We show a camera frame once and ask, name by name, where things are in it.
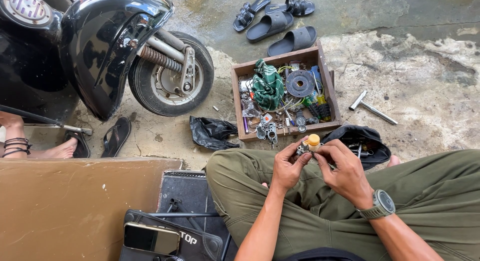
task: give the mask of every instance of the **rusty coil spring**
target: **rusty coil spring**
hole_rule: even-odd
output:
[[[181,64],[147,46],[143,48],[140,57],[177,73],[183,69]]]

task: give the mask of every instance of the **black slide sandal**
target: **black slide sandal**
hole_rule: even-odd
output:
[[[277,56],[311,47],[317,40],[317,31],[313,26],[304,26],[288,31],[283,39],[268,47],[268,56]]]
[[[103,137],[105,151],[102,154],[102,158],[116,157],[130,135],[131,129],[132,125],[130,124],[130,120],[126,117],[120,117],[117,120],[117,123],[115,123],[115,125],[111,127]],[[112,132],[110,140],[107,139],[109,132]]]
[[[85,138],[83,134],[77,134],[73,131],[66,130],[65,137],[63,138],[63,142],[67,142],[70,138],[76,138],[78,140],[77,148],[73,152],[73,157],[75,159],[79,158],[89,158],[90,157],[90,149],[85,142]]]
[[[255,0],[252,5],[250,5],[249,2],[243,4],[240,13],[237,14],[237,18],[233,21],[233,28],[238,32],[243,31],[252,23],[255,13],[270,4],[271,1],[272,0]]]
[[[305,16],[315,11],[315,4],[310,0],[285,0],[285,4],[272,4],[265,8],[265,14],[290,12],[295,16]]]
[[[293,15],[289,12],[266,14],[261,18],[260,22],[252,25],[247,30],[247,39],[249,42],[254,43],[285,31],[291,25],[293,25]]]

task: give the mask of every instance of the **scooter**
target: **scooter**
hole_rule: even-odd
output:
[[[169,0],[0,0],[0,111],[64,127],[80,98],[107,121],[127,80],[148,111],[192,111],[213,61],[196,38],[162,28],[173,12]]]

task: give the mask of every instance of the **green cloth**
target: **green cloth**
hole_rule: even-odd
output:
[[[205,172],[220,216],[240,246],[271,184],[276,152],[233,148],[217,151]],[[444,260],[480,257],[480,150],[457,150],[367,174],[386,191],[396,214]],[[370,223],[322,179],[314,160],[283,202],[273,260],[318,247],[333,247],[368,261],[391,260]]]
[[[255,63],[253,75],[253,99],[267,111],[277,109],[282,100],[284,89],[282,77],[272,65],[267,65],[263,59]]]

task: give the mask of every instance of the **hand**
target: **hand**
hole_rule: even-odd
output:
[[[308,164],[312,158],[311,153],[304,153],[298,158],[294,157],[297,147],[306,140],[308,136],[302,138],[295,144],[290,144],[281,152],[275,155],[273,161],[273,176],[270,189],[278,189],[285,194],[289,189],[297,184],[303,166]]]
[[[313,156],[318,160],[323,180],[333,191],[345,197],[357,209],[373,207],[374,190],[367,181],[362,163],[340,140],[326,143]],[[335,163],[335,170],[332,170],[329,162]]]
[[[23,127],[24,120],[21,116],[0,111],[0,125],[4,126],[5,128]]]

